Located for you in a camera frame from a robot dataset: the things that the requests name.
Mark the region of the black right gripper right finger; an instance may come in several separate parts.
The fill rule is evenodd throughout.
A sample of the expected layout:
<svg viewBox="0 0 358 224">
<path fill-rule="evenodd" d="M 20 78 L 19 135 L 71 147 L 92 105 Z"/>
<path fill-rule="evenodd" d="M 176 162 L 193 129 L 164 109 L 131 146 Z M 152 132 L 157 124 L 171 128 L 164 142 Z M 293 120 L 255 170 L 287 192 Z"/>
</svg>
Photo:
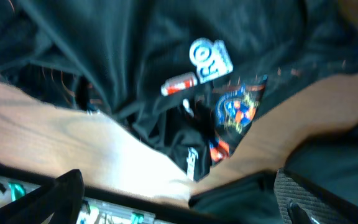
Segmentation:
<svg viewBox="0 0 358 224">
<path fill-rule="evenodd" d="M 285 224 L 358 223 L 358 206 L 285 169 L 277 171 L 274 192 Z"/>
</svg>

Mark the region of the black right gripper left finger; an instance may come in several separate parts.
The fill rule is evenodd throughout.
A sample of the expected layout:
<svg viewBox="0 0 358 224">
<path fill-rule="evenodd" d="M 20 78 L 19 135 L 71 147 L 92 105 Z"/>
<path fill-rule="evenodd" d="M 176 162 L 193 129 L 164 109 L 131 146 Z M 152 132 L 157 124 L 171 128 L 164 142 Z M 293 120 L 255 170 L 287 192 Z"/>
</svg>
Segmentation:
<svg viewBox="0 0 358 224">
<path fill-rule="evenodd" d="M 80 170 L 73 169 L 31 193 L 0 208 L 0 223 L 75 224 L 85 192 Z"/>
</svg>

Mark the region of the black printed cycling jersey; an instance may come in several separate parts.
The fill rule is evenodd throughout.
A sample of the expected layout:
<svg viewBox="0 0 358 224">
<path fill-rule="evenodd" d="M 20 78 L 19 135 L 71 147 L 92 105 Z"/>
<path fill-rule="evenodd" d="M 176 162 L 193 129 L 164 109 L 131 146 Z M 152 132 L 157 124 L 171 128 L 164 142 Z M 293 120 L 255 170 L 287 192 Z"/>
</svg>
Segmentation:
<svg viewBox="0 0 358 224">
<path fill-rule="evenodd" d="M 108 115 L 192 181 L 281 102 L 357 72 L 337 1 L 0 0 L 0 82 Z"/>
</svg>

